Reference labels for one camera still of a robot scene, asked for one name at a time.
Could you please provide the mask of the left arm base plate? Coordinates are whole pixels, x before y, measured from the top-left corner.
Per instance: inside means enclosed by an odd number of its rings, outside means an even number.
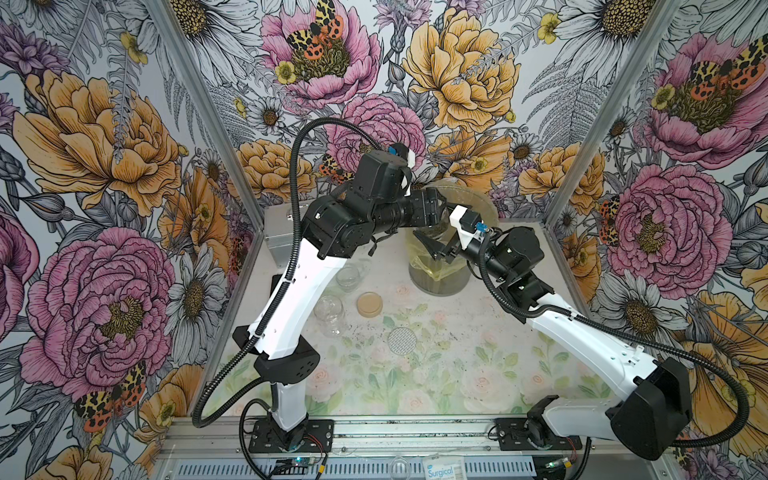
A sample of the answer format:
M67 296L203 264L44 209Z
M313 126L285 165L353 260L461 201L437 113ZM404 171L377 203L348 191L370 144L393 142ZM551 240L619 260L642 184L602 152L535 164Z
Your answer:
M282 430L271 417L258 417L250 434L251 454L329 453L335 422L306 418L292 430Z

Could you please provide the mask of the foil tea jar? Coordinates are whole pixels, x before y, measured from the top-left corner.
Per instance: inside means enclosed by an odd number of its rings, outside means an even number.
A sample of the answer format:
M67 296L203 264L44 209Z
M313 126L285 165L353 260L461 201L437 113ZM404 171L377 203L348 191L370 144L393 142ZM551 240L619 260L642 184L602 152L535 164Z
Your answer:
M347 329L346 311L340 297L322 295L313 308L318 330L327 337L340 337Z

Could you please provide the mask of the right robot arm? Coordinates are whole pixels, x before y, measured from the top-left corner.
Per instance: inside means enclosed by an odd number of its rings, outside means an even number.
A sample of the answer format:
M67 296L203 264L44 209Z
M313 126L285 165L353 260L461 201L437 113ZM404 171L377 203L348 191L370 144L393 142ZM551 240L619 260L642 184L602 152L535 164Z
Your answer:
M659 361L634 340L626 342L578 321L577 312L533 268L544 257L528 227L496 235L485 225L473 234L456 232L443 244L417 231L434 259L462 257L484 269L504 308L546 335L597 374L612 391L611 401L569 400L549 395L527 414L529 438L545 448L559 437L590 437L621 443L645 460L657 460L691 420L687 371L672 358Z

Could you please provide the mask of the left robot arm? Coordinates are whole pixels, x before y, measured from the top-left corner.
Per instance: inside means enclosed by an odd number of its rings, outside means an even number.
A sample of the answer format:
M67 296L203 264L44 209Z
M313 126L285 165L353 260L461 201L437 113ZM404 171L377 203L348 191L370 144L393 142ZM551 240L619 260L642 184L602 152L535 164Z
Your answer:
M440 221L446 200L432 187L412 189L414 165L414 152L400 143L373 150L351 181L302 209L294 269L284 272L252 324L235 330L234 341L256 355L260 379L273 386L268 417L283 433L297 431L308 418L306 379L319 355L301 332L330 281L358 248Z

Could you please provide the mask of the clear jar beige lid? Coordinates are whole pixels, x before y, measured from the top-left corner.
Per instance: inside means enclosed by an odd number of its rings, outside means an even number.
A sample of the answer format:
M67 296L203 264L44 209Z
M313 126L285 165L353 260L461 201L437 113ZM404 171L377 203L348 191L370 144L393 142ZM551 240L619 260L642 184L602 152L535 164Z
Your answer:
M361 284L362 275L356 265L347 264L336 273L335 281L342 291L352 292Z

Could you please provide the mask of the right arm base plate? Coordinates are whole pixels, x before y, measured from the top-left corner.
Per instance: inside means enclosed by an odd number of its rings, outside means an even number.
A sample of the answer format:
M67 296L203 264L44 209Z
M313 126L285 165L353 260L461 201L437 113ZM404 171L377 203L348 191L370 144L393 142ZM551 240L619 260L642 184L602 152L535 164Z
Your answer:
M537 420L527 417L501 417L493 421L487 438L495 441L502 451L579 451L582 442L578 436L559 437Z

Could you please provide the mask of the peeled foil seal disc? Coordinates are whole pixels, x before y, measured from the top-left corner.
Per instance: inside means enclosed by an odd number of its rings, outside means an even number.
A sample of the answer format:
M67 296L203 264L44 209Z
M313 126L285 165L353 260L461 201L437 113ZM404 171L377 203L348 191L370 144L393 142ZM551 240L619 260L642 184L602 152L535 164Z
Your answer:
M394 328L388 335L387 345L390 351L400 357L406 357L417 347L418 339L413 330L406 327Z

